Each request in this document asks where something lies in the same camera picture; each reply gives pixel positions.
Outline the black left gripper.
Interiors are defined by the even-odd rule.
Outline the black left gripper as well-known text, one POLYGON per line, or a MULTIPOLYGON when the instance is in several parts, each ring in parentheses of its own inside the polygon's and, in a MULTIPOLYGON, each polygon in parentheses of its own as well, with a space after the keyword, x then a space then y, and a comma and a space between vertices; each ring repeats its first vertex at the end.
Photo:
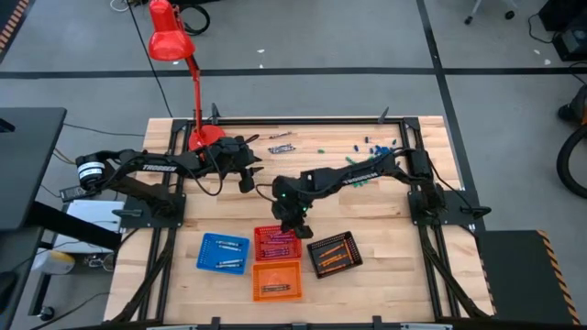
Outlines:
POLYGON ((205 162, 219 178, 226 178, 229 173, 239 173, 241 180, 238 183, 242 193, 248 193, 255 188, 253 176, 263 167, 244 168, 244 162, 260 162, 249 143, 257 136, 245 139, 243 136, 221 137, 210 146, 204 148, 205 162))

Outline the black plastic basket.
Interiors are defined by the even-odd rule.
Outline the black plastic basket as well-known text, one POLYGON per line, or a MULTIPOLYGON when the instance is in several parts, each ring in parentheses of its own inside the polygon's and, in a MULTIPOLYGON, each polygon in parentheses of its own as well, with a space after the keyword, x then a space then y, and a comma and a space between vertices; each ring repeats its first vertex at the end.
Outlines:
POLYGON ((350 270, 350 269, 356 268, 356 267, 363 264, 363 259, 360 255, 357 243, 354 239, 354 236, 352 235, 352 233, 350 231, 318 240, 316 242, 308 244, 306 247, 308 250, 308 255, 311 260, 311 264, 313 266, 316 277, 318 279, 324 279, 325 277, 332 276, 334 274, 340 273, 345 270, 350 270), (352 257, 354 259, 354 264, 348 264, 348 265, 346 265, 347 267, 344 269, 339 269, 334 272, 327 273, 325 275, 319 274, 319 272, 323 270, 322 266, 319 265, 320 262, 322 262, 326 259, 330 259, 336 255, 346 255, 346 257, 344 259, 349 259, 347 256, 347 251, 345 249, 345 246, 343 248, 335 251, 334 253, 327 255, 323 258, 319 257, 319 255, 321 253, 335 247, 336 245, 344 244, 345 240, 349 244, 349 249, 350 249, 350 252, 351 252, 352 257))

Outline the red plastic basket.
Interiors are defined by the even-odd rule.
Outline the red plastic basket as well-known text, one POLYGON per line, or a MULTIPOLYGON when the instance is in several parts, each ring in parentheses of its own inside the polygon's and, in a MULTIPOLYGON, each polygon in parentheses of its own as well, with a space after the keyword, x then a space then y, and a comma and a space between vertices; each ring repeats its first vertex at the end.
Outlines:
POLYGON ((264 245, 261 244, 261 241, 267 240, 269 234, 280 234, 280 233, 292 233, 294 234, 293 230, 288 232, 282 232, 279 225, 267 225, 267 226, 259 226, 254 229, 254 248, 255 248, 255 259, 258 262, 269 262, 269 261, 277 261, 277 260, 287 260, 287 259, 299 259, 302 257, 302 245, 301 240, 299 238, 296 239, 294 243, 288 245, 264 245), (268 248, 289 248, 289 256, 287 258, 263 258, 261 255, 262 249, 268 248))

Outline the orange plastic basket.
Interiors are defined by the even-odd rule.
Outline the orange plastic basket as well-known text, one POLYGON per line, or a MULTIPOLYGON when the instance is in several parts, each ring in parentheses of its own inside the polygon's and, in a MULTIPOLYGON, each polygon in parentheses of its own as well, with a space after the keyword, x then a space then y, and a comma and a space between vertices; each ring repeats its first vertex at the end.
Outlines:
POLYGON ((252 301, 274 303, 297 301, 303 298, 302 267, 299 260, 256 263, 252 266, 252 301), (289 291, 261 292, 261 287, 290 284, 289 291))

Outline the blue plastic basket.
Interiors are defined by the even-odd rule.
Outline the blue plastic basket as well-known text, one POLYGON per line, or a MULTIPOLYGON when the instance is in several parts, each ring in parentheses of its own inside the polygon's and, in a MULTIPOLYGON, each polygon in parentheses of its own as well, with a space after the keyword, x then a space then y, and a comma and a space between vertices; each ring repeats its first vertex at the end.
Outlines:
POLYGON ((199 255, 196 261, 196 267, 200 270, 209 270, 213 272, 220 272, 233 275, 243 275, 246 270, 248 258, 249 258, 249 244, 248 238, 241 236, 227 236, 215 233, 205 233, 203 236, 202 244, 200 247, 199 255), (242 251, 232 251, 222 248, 218 248, 216 241, 229 241, 240 243, 242 251), (215 265, 219 261, 231 260, 231 259, 244 259, 241 268, 227 268, 217 269, 215 265))

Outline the red desk lamp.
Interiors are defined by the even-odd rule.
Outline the red desk lamp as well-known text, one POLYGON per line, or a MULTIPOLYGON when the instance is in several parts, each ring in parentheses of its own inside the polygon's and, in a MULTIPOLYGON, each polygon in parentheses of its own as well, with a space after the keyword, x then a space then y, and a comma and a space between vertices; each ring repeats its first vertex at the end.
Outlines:
POLYGON ((185 61, 194 82, 195 128, 189 137, 188 147, 195 150, 211 146, 226 134, 219 126, 203 123, 201 70, 194 57, 195 45, 184 30, 179 7, 169 0, 151 0, 149 11, 154 27, 148 44, 150 58, 156 61, 185 61))

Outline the white box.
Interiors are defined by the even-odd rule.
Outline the white box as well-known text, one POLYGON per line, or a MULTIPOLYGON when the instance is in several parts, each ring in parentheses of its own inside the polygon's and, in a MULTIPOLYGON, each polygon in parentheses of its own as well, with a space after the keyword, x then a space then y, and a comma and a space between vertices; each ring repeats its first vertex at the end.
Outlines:
MULTIPOLYGON (((67 214, 119 234, 121 218, 115 215, 114 211, 123 207, 124 203, 121 201, 74 200, 69 204, 67 214)), ((56 236, 54 249, 70 254, 112 252, 112 249, 98 247, 64 235, 56 236)))

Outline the black power adapter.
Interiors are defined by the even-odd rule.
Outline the black power adapter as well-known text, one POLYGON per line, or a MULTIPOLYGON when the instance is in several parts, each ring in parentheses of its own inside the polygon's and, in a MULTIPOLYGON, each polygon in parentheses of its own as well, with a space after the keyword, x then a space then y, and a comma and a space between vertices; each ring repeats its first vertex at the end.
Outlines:
POLYGON ((77 199, 90 197, 91 194, 79 185, 64 188, 59 191, 59 196, 64 203, 71 202, 77 199))

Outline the white and yellow jug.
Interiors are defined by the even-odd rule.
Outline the white and yellow jug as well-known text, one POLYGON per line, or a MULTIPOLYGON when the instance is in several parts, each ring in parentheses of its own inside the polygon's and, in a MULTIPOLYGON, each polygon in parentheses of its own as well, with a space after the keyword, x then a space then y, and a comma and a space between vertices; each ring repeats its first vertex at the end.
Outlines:
POLYGON ((74 257, 60 251, 43 250, 34 258, 31 269, 49 275, 65 275, 74 266, 74 257))

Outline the black desk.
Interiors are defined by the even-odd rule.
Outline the black desk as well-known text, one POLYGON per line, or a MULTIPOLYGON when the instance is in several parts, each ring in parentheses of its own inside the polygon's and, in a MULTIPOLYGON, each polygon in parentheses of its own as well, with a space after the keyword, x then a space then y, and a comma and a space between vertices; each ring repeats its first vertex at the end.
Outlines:
POLYGON ((0 107, 0 330, 8 330, 45 230, 114 249, 121 235, 36 200, 62 107, 0 107))

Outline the black hazard-striped platform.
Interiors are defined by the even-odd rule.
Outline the black hazard-striped platform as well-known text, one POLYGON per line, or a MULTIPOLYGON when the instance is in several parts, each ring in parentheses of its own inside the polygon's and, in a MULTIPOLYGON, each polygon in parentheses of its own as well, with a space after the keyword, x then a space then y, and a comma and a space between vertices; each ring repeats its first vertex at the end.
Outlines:
POLYGON ((581 323, 546 232, 485 231, 477 235, 477 247, 496 319, 581 323))

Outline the black hazard-striped floor mat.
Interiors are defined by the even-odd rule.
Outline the black hazard-striped floor mat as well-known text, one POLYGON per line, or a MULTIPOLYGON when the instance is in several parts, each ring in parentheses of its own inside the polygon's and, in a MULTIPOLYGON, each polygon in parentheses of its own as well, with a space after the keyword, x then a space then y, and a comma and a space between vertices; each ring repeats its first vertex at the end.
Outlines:
POLYGON ((16 39, 35 1, 0 0, 0 63, 16 39))

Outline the office chair base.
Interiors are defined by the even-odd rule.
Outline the office chair base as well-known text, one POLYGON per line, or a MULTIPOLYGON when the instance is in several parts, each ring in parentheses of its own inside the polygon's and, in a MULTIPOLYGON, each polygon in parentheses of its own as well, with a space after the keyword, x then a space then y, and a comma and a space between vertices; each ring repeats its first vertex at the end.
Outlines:
MULTIPOLYGON (((482 2, 484 0, 474 0, 474 5, 470 13, 465 17, 463 23, 465 25, 470 25, 473 21, 475 15, 477 14, 482 2)), ((511 20, 515 17, 515 11, 518 8, 516 0, 500 0, 501 2, 505 3, 508 7, 508 10, 504 13, 505 20, 511 20)))

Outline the black equipment box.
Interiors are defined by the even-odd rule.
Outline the black equipment box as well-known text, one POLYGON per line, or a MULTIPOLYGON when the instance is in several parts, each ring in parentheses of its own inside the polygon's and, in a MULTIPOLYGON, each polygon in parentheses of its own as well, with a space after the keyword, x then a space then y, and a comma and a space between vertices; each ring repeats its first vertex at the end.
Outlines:
POLYGON ((562 61, 587 61, 587 23, 571 23, 557 31, 553 45, 562 61))
POLYGON ((585 8, 587 0, 548 0, 538 11, 538 17, 546 31, 560 31, 585 8))

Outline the black metal table frame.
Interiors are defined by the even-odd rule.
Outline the black metal table frame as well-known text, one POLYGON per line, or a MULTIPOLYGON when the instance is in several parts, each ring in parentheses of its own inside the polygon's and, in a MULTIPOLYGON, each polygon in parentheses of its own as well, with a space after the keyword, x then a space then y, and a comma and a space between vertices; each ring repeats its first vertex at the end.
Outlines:
POLYGON ((252 301, 252 274, 230 275, 201 270, 196 259, 205 233, 252 237, 258 226, 271 226, 269 185, 277 175, 298 176, 302 171, 342 167, 346 157, 364 160, 369 149, 364 138, 390 147, 421 143, 440 177, 461 186, 458 165, 445 122, 440 116, 421 116, 413 131, 392 118, 378 125, 373 117, 269 117, 225 119, 230 136, 253 137, 252 148, 261 159, 255 180, 257 191, 241 193, 238 177, 188 182, 183 226, 177 231, 167 282, 163 321, 167 325, 204 327, 218 318, 222 326, 242 325, 250 330, 289 330, 296 325, 316 329, 329 325, 364 325, 374 317, 385 323, 430 322, 433 302, 443 315, 450 300, 439 275, 428 277, 420 245, 420 231, 410 218, 408 187, 394 179, 372 180, 349 186, 314 203, 306 219, 315 239, 350 231, 363 264, 324 279, 314 274, 310 258, 301 257, 303 298, 287 302, 252 301), (269 136, 292 131, 290 136, 269 136), (268 148, 292 144, 294 151, 271 154, 268 148))

